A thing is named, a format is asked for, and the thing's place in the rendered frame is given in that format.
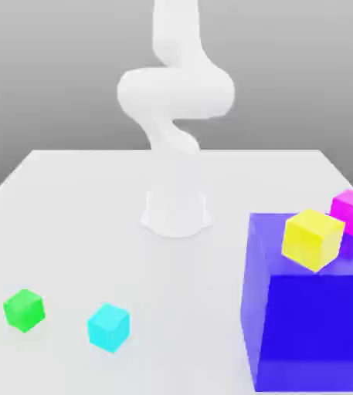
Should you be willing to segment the small yellow cube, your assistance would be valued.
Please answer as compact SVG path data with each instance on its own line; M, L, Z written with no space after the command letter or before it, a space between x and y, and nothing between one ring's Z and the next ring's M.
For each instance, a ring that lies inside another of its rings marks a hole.
M345 223L325 213L306 209L285 222L282 255L319 272L339 254Z

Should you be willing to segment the small cyan cube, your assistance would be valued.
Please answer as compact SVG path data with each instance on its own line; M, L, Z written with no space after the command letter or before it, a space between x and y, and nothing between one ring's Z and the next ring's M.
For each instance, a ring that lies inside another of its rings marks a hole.
M131 317L126 309L104 303L88 320L91 344L115 353L129 337Z

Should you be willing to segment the small green cube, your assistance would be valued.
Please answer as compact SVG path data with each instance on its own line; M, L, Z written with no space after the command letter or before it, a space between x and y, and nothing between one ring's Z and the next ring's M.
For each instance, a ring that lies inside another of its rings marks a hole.
M46 317L43 299L37 293L21 289L3 303L10 326L26 333Z

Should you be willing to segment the large blue box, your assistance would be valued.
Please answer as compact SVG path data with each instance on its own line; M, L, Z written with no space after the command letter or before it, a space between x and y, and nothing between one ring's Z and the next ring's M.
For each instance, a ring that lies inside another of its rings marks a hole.
M253 388L353 393L353 237L312 272L282 255L287 219L249 217L240 321Z

